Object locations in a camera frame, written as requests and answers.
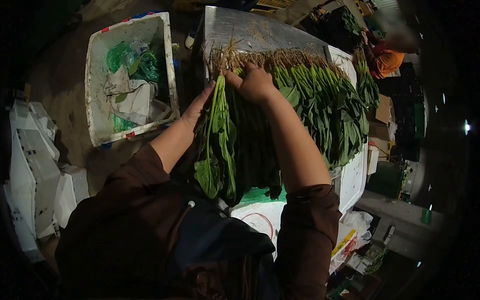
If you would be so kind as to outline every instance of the ground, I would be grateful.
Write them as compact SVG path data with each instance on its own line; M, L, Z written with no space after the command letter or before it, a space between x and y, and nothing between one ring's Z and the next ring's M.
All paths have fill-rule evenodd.
M80 26L60 36L32 66L27 80L32 85L31 101L41 102L59 128L55 139L59 161L86 168L91 196L101 189L107 175L126 162L146 140L117 141L110 150L92 147L84 102L88 40L94 32L136 14L148 10L170 11L172 2L92 0L81 10ZM183 65L189 58L183 41L194 21L194 17L170 11L172 42L181 45Z

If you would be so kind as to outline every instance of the metal table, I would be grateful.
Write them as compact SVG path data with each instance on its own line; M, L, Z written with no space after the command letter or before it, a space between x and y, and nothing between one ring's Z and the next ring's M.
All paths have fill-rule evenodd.
M193 58L198 57L202 45L208 54L212 45L226 46L232 37L242 40L239 50L258 52L300 48L331 61L328 44L300 29L254 13L215 6L205 7L193 45Z

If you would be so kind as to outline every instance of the vegetable stall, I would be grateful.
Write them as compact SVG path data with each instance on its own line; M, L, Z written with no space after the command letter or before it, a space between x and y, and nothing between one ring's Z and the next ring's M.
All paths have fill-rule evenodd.
M340 211L350 208L365 184L367 105L342 66L333 63L329 46L289 25L210 6L199 34L206 55L205 82L217 81L197 131L202 141L194 177L204 193L230 207L244 203L252 191L262 194L254 202L286 200L266 118L255 105L242 101L222 76L225 70L242 76L244 63L253 62L271 70L274 84L324 155ZM355 176L358 184L344 184Z

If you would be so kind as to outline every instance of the orange clothing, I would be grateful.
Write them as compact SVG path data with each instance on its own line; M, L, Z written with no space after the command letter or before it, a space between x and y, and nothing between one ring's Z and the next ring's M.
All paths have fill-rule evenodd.
M398 53L386 47L385 42L380 40L378 45L373 47L372 53L377 61L378 72L375 72L376 78L385 78L391 72L397 70L403 62L405 53Z

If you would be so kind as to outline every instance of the green plastic bag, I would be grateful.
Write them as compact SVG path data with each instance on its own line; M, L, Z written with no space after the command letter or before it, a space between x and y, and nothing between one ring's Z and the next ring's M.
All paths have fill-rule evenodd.
M113 115L113 130L115 132L122 132L122 131L132 129L132 128L135 128L135 127L138 126L137 124L135 124L133 122L130 122L130 121L124 120L120 117L117 117L116 114L112 113L112 115Z
M282 186L282 192L280 193L278 199L272 200L269 196L265 194L269 191L269 188L259 189L259 188L252 188L245 194L239 204L250 204L250 203L267 203L267 202L287 202L287 192L285 191L285 187Z
M153 81L158 83L158 61L156 55L152 50L148 50L140 57L140 64L135 73L130 76L130 79Z
M121 65L128 70L137 59L137 52L122 42L108 51L107 66L112 73L115 73Z

